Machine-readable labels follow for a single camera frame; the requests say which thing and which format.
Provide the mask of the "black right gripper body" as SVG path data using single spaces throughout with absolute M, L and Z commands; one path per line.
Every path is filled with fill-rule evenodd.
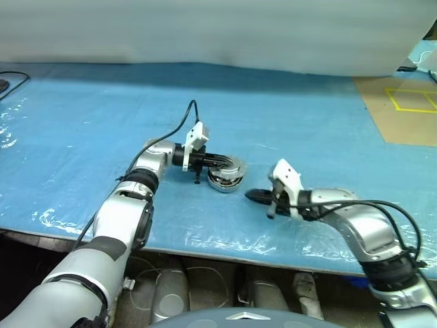
M 270 191 L 270 205 L 267 210 L 267 218 L 274 219 L 276 215 L 284 217 L 290 216 L 290 201 L 285 186 L 279 180 L 272 183 L 272 190 Z

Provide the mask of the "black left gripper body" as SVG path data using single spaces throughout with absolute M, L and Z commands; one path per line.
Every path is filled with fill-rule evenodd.
M 206 152 L 206 146 L 202 146 L 199 150 L 193 150 L 189 155 L 189 170 L 195 173 L 194 183 L 199 185 L 201 182 L 201 172 L 204 167 L 212 165 L 214 154 Z

